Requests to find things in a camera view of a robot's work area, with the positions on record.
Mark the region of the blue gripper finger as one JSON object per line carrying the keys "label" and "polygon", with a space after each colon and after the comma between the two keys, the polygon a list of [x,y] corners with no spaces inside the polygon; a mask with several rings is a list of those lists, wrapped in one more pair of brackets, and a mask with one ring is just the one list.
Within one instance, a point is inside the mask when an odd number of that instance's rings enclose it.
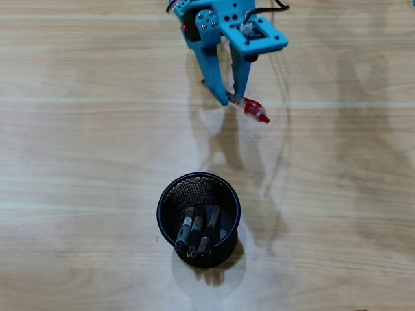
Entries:
{"label": "blue gripper finger", "polygon": [[228,105],[228,95],[222,82],[217,45],[221,43],[219,17],[212,9],[193,9],[195,31],[189,47],[198,61],[205,86],[223,106]]}
{"label": "blue gripper finger", "polygon": [[231,69],[233,73],[233,98],[242,99],[248,84],[251,62],[246,60],[246,56],[241,54],[236,45],[231,41],[229,46],[231,53]]}

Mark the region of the blue gripper body black servo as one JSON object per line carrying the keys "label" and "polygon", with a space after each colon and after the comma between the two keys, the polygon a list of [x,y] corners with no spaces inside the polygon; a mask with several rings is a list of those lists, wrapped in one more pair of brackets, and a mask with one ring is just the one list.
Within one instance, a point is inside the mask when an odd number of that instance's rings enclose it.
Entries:
{"label": "blue gripper body black servo", "polygon": [[182,34],[189,44],[195,34],[193,9],[212,9],[218,15],[222,39],[224,35],[222,26],[228,26],[234,21],[242,21],[247,11],[255,7],[255,1],[180,1]]}

